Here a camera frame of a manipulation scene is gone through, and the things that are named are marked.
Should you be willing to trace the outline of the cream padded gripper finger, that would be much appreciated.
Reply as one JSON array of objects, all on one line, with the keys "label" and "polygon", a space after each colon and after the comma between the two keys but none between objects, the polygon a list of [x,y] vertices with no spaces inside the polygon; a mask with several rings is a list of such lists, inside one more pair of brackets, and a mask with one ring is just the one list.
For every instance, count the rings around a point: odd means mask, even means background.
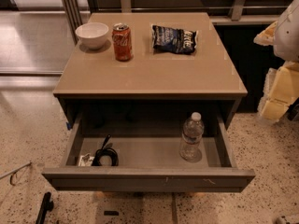
[{"label": "cream padded gripper finger", "polygon": [[277,23],[277,21],[274,21],[268,25],[263,31],[254,37],[253,42],[261,46],[272,46]]},{"label": "cream padded gripper finger", "polygon": [[285,62],[279,69],[270,68],[263,84],[258,116],[265,122],[278,122],[299,98],[299,63]]}]

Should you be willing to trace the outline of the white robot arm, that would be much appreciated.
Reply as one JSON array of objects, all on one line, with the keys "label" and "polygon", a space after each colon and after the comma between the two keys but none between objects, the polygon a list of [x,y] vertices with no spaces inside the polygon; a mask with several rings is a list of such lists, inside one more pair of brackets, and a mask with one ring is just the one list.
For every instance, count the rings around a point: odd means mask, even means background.
[{"label": "white robot arm", "polygon": [[293,0],[253,42],[272,46],[274,55],[284,61],[279,69],[268,70],[258,105],[259,120],[274,124],[299,98],[299,0]]}]

